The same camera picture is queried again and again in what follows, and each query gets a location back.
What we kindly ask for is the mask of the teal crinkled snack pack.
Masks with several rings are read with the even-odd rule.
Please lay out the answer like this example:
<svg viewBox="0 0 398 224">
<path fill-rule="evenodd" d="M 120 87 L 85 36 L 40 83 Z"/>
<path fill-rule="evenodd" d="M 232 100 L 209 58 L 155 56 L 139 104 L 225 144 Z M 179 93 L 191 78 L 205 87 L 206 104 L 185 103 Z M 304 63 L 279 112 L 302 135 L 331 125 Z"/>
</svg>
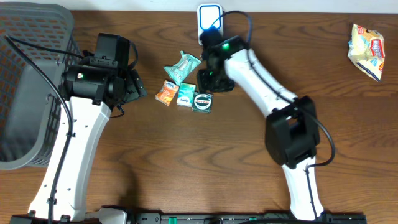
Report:
<svg viewBox="0 0 398 224">
<path fill-rule="evenodd" d="M 164 67 L 164 70 L 176 85 L 180 85 L 201 64 L 201 60 L 191 54 L 187 54 L 182 50 L 180 54 L 181 59 L 177 64 Z"/>
</svg>

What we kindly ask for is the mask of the teal Kleenex tissue pack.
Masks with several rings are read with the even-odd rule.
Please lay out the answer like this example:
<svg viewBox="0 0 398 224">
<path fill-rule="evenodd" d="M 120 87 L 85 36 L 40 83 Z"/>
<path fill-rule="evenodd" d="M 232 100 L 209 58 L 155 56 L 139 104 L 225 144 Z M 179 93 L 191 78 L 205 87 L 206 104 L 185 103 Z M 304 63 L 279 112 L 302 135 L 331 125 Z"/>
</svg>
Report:
<svg viewBox="0 0 398 224">
<path fill-rule="evenodd" d="M 196 85 L 189 83 L 181 83 L 177 97 L 177 104 L 179 106 L 186 106 L 191 108 L 195 90 L 196 90 Z"/>
</svg>

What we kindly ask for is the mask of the orange Kleenex tissue pack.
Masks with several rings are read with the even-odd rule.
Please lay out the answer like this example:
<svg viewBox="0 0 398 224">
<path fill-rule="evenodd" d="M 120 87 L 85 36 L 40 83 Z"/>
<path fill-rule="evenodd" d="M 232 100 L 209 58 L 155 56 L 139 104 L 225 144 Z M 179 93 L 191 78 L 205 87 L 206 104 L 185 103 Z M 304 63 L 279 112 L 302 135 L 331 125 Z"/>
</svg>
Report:
<svg viewBox="0 0 398 224">
<path fill-rule="evenodd" d="M 164 84 L 158 94 L 155 95 L 155 99 L 166 106 L 169 106 L 173 100 L 175 94 L 178 92 L 179 86 L 173 82 L 164 81 Z"/>
</svg>

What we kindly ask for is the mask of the large yellow wipes pack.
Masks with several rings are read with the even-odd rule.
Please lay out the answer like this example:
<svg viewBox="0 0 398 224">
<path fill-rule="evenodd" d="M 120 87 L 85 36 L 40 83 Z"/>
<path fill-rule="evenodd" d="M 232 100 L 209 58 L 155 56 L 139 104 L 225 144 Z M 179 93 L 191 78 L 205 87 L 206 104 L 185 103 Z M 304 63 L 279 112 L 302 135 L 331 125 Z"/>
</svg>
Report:
<svg viewBox="0 0 398 224">
<path fill-rule="evenodd" d="M 382 34 L 353 24 L 348 47 L 348 58 L 353 65 L 380 82 L 386 56 Z"/>
</svg>

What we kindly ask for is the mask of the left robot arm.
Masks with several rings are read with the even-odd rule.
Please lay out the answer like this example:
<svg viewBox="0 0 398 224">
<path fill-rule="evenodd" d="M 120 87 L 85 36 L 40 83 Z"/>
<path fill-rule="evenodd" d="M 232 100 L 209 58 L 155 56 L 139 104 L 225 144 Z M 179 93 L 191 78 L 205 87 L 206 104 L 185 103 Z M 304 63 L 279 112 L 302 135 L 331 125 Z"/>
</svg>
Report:
<svg viewBox="0 0 398 224">
<path fill-rule="evenodd" d="M 18 223 L 132 223 L 118 206 L 86 211 L 86 192 L 96 148 L 115 106 L 146 95 L 135 69 L 73 65 L 62 75 L 65 107 L 49 166 L 26 215 Z"/>
</svg>

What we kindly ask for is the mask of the dark green round-label pack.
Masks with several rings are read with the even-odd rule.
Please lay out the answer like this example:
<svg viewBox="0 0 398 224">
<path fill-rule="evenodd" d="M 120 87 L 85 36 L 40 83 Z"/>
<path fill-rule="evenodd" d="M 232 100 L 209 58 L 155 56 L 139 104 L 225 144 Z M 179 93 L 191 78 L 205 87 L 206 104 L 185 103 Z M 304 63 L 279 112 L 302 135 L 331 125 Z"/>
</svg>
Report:
<svg viewBox="0 0 398 224">
<path fill-rule="evenodd" d="M 213 106 L 213 95 L 210 93 L 195 92 L 193 96 L 192 111 L 210 114 Z"/>
</svg>

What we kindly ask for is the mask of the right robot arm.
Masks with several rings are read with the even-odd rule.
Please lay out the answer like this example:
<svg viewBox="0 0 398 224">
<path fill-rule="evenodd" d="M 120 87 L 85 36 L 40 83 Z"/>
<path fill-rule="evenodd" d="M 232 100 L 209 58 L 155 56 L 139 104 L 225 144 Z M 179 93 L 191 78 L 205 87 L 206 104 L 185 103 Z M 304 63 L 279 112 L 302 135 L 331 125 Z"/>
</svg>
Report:
<svg viewBox="0 0 398 224">
<path fill-rule="evenodd" d="M 227 92 L 239 85 L 266 119 L 265 145 L 282 166 L 290 194 L 290 212 L 299 220 L 318 220 L 324 209 L 315 180 L 320 142 L 313 101 L 283 87 L 239 36 L 228 40 L 202 34 L 206 68 L 197 74 L 201 92 Z"/>
</svg>

